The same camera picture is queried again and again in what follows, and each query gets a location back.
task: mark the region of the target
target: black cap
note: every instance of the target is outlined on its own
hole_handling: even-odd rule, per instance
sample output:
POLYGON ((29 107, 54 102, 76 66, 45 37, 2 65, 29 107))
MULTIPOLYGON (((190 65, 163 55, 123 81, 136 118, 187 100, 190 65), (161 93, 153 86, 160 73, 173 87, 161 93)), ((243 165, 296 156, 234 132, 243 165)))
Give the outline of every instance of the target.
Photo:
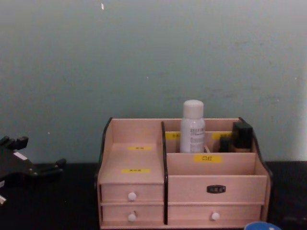
POLYGON ((234 122, 232 142, 238 149, 250 149, 253 140, 253 127, 246 122, 234 122))
POLYGON ((219 152, 229 152, 230 151, 231 137, 221 137, 220 138, 220 149, 219 152))

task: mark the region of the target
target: drawer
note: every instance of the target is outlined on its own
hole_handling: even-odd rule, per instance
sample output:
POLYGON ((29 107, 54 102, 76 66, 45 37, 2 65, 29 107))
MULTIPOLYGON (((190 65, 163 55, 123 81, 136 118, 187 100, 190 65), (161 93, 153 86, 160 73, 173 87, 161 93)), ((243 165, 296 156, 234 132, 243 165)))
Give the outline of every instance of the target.
POLYGON ((106 184, 101 186, 102 202, 129 202, 129 194, 134 193, 134 202, 162 202, 162 184, 106 184))
POLYGON ((168 218, 179 220, 260 220, 261 206, 169 206, 168 218))
POLYGON ((267 176, 169 176, 169 202, 263 203, 267 176), (223 185, 223 193, 208 193, 210 185, 223 185))
POLYGON ((127 224, 159 221, 163 224, 163 205, 108 205, 102 206, 103 221, 123 221, 127 224), (128 221, 129 215, 135 215, 135 221, 128 221))

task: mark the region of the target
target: divider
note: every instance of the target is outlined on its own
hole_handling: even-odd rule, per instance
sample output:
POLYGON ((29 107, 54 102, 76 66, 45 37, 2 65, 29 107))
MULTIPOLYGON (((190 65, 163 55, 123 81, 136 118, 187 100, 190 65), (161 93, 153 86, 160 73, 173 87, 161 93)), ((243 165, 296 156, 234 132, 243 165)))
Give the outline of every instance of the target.
POLYGON ((169 175, 254 175, 256 153, 168 153, 169 175))
MULTIPOLYGON (((205 118, 207 131, 231 131, 234 122, 239 122, 238 118, 205 118)), ((179 131, 181 119, 163 119, 166 131, 179 131)))
MULTIPOLYGON (((206 131, 205 145, 209 152, 218 152, 221 137, 230 137, 231 131, 206 131)), ((166 152, 180 152, 180 131, 168 131, 165 133, 166 152)))

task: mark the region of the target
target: black edge trim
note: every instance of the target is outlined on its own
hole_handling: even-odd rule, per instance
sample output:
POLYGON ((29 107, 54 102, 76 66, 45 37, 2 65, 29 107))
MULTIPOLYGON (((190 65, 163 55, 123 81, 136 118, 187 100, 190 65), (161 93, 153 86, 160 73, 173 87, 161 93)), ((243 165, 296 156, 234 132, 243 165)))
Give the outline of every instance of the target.
MULTIPOLYGON (((95 197, 96 197, 95 200, 96 200, 96 205, 99 205, 99 207, 100 207, 100 204, 98 203, 98 197, 97 197, 98 174, 99 174, 99 171, 100 171, 100 168, 101 168, 101 165, 102 165, 102 159, 104 157, 106 131, 107 131, 107 128, 109 127, 109 124, 111 123, 111 120, 112 120, 112 117, 110 117, 109 120, 107 121, 107 124, 104 128, 104 132, 102 134, 99 161, 98 161, 98 166, 97 166, 97 169, 96 169, 96 172, 95 172, 95 178, 94 178, 94 194, 95 194, 95 197)), ((99 216, 98 215, 99 215, 99 212, 97 210, 96 219, 98 221, 98 229, 100 229, 100 223, 99 223, 99 216)))
MULTIPOLYGON (((243 118, 239 117, 239 120, 242 122, 246 122, 243 118)), ((272 203, 273 203, 273 199, 274 199, 274 183, 273 183, 273 173, 272 171, 269 169, 269 167, 267 166, 267 164, 264 162, 261 152, 260 152, 260 147, 259 147, 259 143, 255 134, 255 130, 253 129, 253 137, 255 140, 255 145, 256 145, 256 149, 257 149, 257 154, 259 156, 260 162, 262 164, 262 166, 266 169, 266 171, 269 173, 270 176, 270 182, 271 182, 271 192, 270 192, 270 200, 269 200, 269 208, 268 208, 268 216, 267 216, 267 222, 270 221, 271 219, 271 211, 272 211, 272 203)))
POLYGON ((163 143, 163 167, 164 167, 164 224, 167 224, 168 219, 168 171, 166 161, 166 141, 165 141, 165 126, 164 122, 161 122, 162 126, 162 143, 163 143))

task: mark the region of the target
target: organizer shelf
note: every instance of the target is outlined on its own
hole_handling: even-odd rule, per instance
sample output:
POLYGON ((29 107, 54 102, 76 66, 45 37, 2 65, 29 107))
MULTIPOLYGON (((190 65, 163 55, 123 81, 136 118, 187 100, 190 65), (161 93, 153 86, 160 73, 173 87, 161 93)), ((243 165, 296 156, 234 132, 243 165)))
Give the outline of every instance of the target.
POLYGON ((205 153, 179 153, 180 119, 112 119, 95 175, 100 229, 243 228, 267 221, 272 173, 249 152, 218 152, 242 118, 205 119, 205 153))

